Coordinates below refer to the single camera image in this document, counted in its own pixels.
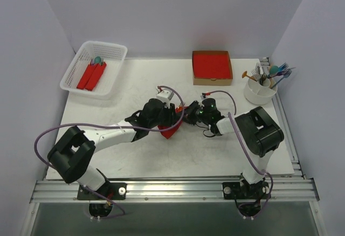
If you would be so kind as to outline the blue plastic fork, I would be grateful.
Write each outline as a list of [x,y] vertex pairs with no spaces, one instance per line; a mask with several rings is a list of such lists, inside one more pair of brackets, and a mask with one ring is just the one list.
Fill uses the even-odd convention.
[[280,77],[280,79],[274,85],[272,85],[270,89],[274,89],[281,81],[288,78],[292,74],[293,69],[295,69],[295,67],[289,67],[287,63],[284,63],[281,66],[279,66],[278,70],[271,75],[271,78]]

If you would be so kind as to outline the silver metal fork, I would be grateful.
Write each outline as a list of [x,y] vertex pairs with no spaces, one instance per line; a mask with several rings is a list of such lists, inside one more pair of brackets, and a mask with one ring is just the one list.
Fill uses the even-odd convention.
[[260,63],[256,63],[255,68],[252,70],[252,76],[255,79],[255,81],[259,82],[261,85],[264,85],[264,82],[267,79],[267,74],[261,72]]

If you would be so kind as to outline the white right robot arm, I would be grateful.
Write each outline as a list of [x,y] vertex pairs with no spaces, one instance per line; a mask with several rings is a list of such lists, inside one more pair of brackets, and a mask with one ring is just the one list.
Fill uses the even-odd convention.
[[249,112],[224,116],[216,107],[216,100],[194,101],[184,111],[183,121],[208,127],[211,136],[235,133],[247,159],[239,184],[240,194],[251,198],[258,192],[258,182],[267,175],[267,165],[273,152],[284,141],[284,133],[269,113],[261,106]]

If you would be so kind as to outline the aluminium rail frame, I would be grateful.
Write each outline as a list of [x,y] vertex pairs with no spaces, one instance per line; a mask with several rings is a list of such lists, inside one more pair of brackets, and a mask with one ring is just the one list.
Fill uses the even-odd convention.
[[[246,112],[253,104],[244,97],[246,80],[242,73],[253,69],[257,62],[232,59],[233,81],[229,86],[195,86],[190,59],[127,59],[109,99],[70,92],[61,121],[112,124],[141,106],[157,85],[172,87],[184,101],[216,90],[221,110]],[[253,221],[244,221],[238,214],[225,221],[235,234],[243,228],[246,235],[326,235],[316,185],[302,174],[281,103],[274,98],[264,108],[286,135],[268,164],[274,180],[272,198]],[[205,212],[209,223],[197,216],[196,224],[202,232],[210,228],[212,235],[219,235],[220,206],[234,210],[223,198],[222,182],[235,181],[246,161],[234,135],[207,140],[200,131],[184,125],[169,140],[151,133],[136,145],[107,148],[96,154],[91,164],[115,181],[127,183],[125,204],[214,207],[215,214]]]

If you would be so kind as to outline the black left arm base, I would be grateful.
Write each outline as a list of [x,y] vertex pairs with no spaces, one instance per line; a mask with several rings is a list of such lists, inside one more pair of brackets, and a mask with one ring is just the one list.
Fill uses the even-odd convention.
[[124,208],[115,202],[115,200],[125,200],[126,193],[127,184],[124,182],[106,182],[96,191],[79,185],[77,200],[104,200],[104,203],[90,203],[87,210],[92,218],[110,219],[126,214]]

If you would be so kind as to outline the red napkin stack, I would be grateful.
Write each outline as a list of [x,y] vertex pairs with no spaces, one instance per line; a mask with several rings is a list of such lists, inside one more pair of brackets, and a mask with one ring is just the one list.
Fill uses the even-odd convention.
[[200,79],[230,79],[232,77],[229,56],[225,53],[194,54],[194,76]]

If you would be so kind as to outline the red paper napkin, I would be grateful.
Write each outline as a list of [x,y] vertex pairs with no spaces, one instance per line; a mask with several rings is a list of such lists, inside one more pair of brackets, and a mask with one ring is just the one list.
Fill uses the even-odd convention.
[[180,127],[180,123],[175,126],[174,128],[171,128],[171,127],[166,127],[166,126],[157,126],[159,130],[165,130],[165,129],[168,129],[167,131],[161,131],[161,135],[166,138],[166,139],[170,139],[174,134],[175,132],[178,131],[179,127]]

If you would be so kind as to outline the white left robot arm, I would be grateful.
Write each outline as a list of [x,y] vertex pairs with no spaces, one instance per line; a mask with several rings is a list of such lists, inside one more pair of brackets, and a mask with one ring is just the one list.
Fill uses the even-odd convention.
[[142,110],[118,122],[112,129],[97,126],[94,130],[81,130],[72,126],[47,155],[48,161],[63,180],[78,182],[89,189],[97,199],[105,198],[113,189],[107,177],[91,167],[93,155],[120,143],[138,141],[155,127],[162,131],[175,130],[182,122],[184,112],[177,112],[174,104],[166,105],[159,99],[150,99]]

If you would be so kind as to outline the brown cardboard box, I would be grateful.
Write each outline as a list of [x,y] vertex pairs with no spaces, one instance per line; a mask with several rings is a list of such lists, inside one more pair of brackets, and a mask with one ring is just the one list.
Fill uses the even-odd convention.
[[228,51],[193,51],[193,85],[229,86],[233,80]]

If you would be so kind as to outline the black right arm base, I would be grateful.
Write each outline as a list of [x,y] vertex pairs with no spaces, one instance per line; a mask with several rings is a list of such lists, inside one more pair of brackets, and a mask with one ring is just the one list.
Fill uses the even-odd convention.
[[271,188],[265,179],[249,184],[242,179],[239,182],[223,182],[223,198],[234,200],[239,214],[244,219],[253,220],[263,210],[271,198]]

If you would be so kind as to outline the teal spoon in basket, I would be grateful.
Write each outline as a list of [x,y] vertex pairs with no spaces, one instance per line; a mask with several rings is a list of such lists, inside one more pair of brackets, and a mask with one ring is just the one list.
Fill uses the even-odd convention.
[[93,59],[93,65],[103,65],[104,64],[104,60],[102,57],[97,56]]

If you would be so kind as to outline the teal spoon in cup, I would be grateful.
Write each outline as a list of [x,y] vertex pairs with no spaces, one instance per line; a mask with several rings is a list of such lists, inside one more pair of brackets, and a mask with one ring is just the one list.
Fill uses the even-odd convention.
[[269,75],[273,76],[279,72],[279,67],[276,65],[272,65],[269,69]]

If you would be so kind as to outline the white utensil holder cup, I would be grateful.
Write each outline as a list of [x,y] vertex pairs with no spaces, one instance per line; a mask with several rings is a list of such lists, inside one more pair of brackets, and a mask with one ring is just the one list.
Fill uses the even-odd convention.
[[273,79],[266,79],[261,85],[258,81],[248,79],[244,87],[244,97],[254,105],[265,105],[276,95],[278,86]]

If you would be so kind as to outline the white plastic basket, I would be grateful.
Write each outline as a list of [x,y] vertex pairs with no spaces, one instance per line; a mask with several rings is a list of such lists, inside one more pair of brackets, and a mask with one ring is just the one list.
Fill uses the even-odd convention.
[[68,66],[60,88],[89,98],[110,98],[126,54],[124,45],[101,41],[83,43]]

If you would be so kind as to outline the red rolled napkin left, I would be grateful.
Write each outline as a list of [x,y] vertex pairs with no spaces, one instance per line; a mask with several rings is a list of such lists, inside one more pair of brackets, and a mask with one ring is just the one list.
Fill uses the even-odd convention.
[[86,85],[88,84],[90,78],[92,77],[93,72],[95,71],[98,65],[88,64],[82,77],[80,78],[77,89],[86,89]]

